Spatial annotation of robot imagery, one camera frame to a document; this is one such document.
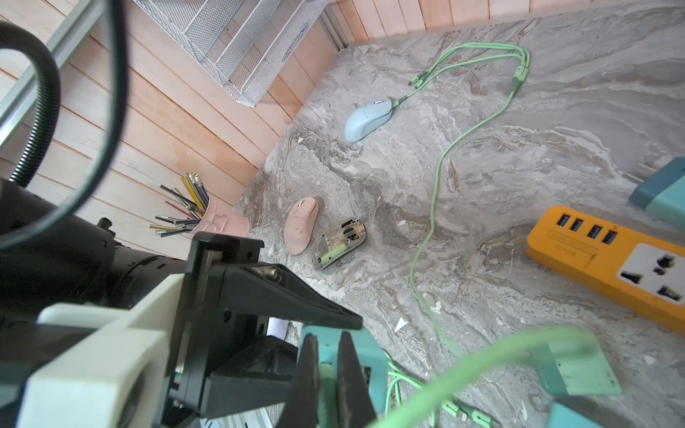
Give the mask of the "camouflage green device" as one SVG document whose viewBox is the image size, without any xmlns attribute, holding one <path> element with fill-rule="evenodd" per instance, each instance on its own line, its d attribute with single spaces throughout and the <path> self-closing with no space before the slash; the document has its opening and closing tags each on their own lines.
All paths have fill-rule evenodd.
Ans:
<svg viewBox="0 0 685 428">
<path fill-rule="evenodd" d="M 359 218 L 347 219 L 326 230 L 315 244 L 313 263 L 326 269 L 344 255 L 360 247 L 367 238 L 367 229 Z"/>
</svg>

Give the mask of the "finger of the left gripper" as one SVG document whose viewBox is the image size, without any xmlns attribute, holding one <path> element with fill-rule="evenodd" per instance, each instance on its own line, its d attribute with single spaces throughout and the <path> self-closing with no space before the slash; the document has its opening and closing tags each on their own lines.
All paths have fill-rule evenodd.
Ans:
<svg viewBox="0 0 685 428">
<path fill-rule="evenodd" d="M 281 264 L 220 265 L 216 278 L 219 302 L 232 312 L 339 329 L 363 326 L 361 315 L 325 298 Z"/>
</svg>

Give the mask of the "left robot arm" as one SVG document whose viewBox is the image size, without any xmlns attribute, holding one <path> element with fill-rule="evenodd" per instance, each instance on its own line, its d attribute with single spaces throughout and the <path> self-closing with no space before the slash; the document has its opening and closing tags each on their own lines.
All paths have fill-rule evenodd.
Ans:
<svg viewBox="0 0 685 428">
<path fill-rule="evenodd" d="M 1 252 L 2 421 L 11 427 L 144 427 L 179 399 L 203 411 L 202 325 L 269 342 L 256 297 L 293 275 L 261 263 L 234 206 L 301 109 L 272 78 L 256 108 L 131 1 L 96 2 L 59 81 L 46 154 L 14 180 L 39 103 L 1 137 L 1 236 L 67 218 Z"/>
</svg>

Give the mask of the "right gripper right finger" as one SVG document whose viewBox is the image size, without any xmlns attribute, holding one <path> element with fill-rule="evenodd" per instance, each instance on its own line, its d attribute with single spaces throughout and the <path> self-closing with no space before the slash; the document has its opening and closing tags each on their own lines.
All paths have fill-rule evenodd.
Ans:
<svg viewBox="0 0 685 428">
<path fill-rule="evenodd" d="M 343 331 L 338 344 L 336 380 L 339 427 L 367 427 L 376 422 L 376 410 L 360 365 L 352 336 Z"/>
</svg>

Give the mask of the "pink mouse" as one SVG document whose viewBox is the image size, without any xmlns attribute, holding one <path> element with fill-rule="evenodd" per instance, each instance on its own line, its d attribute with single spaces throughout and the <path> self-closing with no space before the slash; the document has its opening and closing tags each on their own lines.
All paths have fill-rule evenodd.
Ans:
<svg viewBox="0 0 685 428">
<path fill-rule="evenodd" d="M 288 213 L 284 226 L 284 241 L 292 255 L 303 253 L 310 244 L 319 215 L 319 203 L 314 197 L 304 197 Z"/>
</svg>

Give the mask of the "light blue mouse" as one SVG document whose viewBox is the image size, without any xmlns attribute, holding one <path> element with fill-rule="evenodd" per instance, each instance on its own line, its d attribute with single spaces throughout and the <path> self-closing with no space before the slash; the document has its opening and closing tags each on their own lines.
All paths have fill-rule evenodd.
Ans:
<svg viewBox="0 0 685 428">
<path fill-rule="evenodd" d="M 356 143 L 387 123 L 392 117 L 394 104 L 389 98 L 367 103 L 356 109 L 347 119 L 344 137 L 349 143 Z"/>
</svg>

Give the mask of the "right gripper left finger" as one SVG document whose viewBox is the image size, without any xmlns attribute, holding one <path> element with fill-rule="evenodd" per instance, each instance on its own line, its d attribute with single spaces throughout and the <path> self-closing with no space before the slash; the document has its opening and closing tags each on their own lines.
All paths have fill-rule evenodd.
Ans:
<svg viewBox="0 0 685 428">
<path fill-rule="evenodd" d="M 276 426 L 316 427 L 319 406 L 319 345 L 308 333 L 300 349 L 290 392 Z"/>
</svg>

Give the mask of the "teal USB charger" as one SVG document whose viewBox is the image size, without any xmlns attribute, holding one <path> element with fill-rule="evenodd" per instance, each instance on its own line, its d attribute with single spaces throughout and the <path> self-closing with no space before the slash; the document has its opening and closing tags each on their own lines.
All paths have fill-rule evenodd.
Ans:
<svg viewBox="0 0 685 428">
<path fill-rule="evenodd" d="M 602 426 L 571 408 L 554 403 L 549 414 L 547 428 L 602 428 Z"/>
</svg>

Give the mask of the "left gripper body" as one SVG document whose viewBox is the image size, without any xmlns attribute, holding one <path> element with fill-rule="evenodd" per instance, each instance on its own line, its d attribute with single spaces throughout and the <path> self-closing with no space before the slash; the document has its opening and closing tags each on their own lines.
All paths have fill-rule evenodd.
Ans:
<svg viewBox="0 0 685 428">
<path fill-rule="evenodd" d="M 197 234 L 171 335 L 158 427 L 188 426 L 285 402 L 296 348 L 267 334 L 272 278 L 255 273 L 264 243 Z"/>
</svg>

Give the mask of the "light green USB charger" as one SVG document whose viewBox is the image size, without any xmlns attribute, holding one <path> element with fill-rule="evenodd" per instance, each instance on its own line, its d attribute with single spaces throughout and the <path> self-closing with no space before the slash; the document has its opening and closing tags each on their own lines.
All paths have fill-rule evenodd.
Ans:
<svg viewBox="0 0 685 428">
<path fill-rule="evenodd" d="M 553 396 L 618 396 L 622 387 L 603 350 L 590 355 L 554 357 L 549 345 L 533 351 L 542 389 Z"/>
</svg>

